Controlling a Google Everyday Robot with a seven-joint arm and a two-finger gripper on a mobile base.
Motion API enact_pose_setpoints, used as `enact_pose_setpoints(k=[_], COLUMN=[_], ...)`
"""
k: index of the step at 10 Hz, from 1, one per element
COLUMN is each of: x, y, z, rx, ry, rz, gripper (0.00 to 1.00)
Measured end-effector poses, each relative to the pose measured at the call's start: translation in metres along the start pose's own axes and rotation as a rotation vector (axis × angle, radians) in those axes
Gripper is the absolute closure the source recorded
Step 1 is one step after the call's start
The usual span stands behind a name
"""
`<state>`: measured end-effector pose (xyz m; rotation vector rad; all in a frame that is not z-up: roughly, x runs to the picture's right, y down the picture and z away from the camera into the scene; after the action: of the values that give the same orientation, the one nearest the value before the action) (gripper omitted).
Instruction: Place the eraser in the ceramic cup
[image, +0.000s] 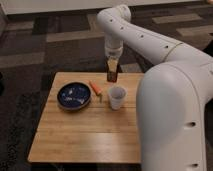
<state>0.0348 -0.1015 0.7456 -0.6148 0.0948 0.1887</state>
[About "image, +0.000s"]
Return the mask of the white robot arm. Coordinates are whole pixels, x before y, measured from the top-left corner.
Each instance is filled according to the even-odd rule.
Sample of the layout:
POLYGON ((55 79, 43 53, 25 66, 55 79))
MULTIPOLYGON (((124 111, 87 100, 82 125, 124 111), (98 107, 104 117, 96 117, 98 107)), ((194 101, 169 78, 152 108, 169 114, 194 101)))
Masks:
POLYGON ((213 99, 213 57, 131 23, 122 4, 100 11, 105 55, 128 45, 153 64, 139 82, 137 126, 142 171, 207 171, 205 106, 213 99))

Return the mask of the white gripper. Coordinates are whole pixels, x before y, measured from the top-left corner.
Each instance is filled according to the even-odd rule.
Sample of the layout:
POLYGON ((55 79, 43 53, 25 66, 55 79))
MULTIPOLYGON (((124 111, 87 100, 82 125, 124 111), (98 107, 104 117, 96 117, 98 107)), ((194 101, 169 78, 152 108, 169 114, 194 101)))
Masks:
MULTIPOLYGON (((116 73, 117 74, 121 72, 120 62, 118 59, 121 57, 122 53, 123 53, 122 47, 119 47, 119 48, 105 47, 105 56, 107 58, 116 59, 116 73)), ((108 59, 107 60, 107 77, 110 76, 111 69, 112 69, 112 60, 108 59)))

